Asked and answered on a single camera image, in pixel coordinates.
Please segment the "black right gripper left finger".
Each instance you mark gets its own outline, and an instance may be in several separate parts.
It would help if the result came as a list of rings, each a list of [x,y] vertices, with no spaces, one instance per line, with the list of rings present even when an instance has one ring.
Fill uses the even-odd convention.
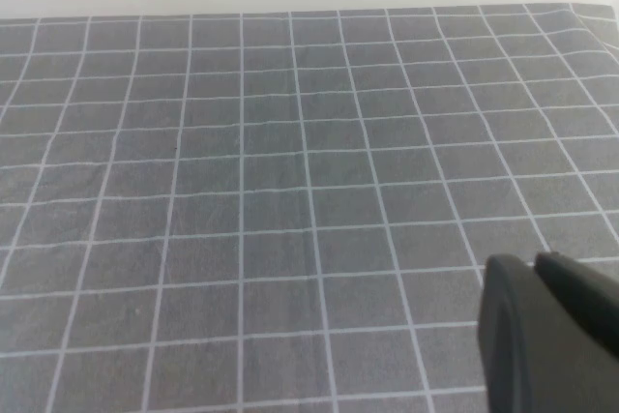
[[[508,254],[486,262],[478,344],[491,412],[615,412],[618,349],[589,337]]]

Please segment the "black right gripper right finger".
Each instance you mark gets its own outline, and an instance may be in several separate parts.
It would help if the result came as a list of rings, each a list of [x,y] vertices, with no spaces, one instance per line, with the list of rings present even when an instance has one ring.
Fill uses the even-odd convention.
[[[583,331],[607,350],[618,349],[618,282],[558,252],[540,252],[534,270]]]

